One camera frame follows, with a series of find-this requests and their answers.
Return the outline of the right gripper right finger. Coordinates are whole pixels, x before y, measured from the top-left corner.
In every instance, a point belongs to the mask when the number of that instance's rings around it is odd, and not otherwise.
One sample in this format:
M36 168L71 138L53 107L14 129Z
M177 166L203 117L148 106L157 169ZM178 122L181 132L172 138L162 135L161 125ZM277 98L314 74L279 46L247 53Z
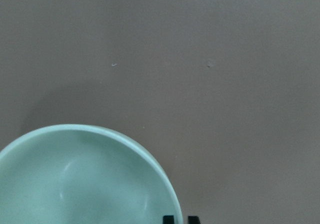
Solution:
M198 216L188 216L188 224L200 224L200 218Z

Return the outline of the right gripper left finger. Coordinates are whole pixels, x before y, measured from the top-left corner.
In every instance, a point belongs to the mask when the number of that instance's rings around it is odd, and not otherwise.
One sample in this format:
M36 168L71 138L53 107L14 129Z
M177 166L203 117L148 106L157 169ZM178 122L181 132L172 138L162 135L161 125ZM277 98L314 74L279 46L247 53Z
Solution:
M174 216L173 215L163 216L162 224L174 224Z

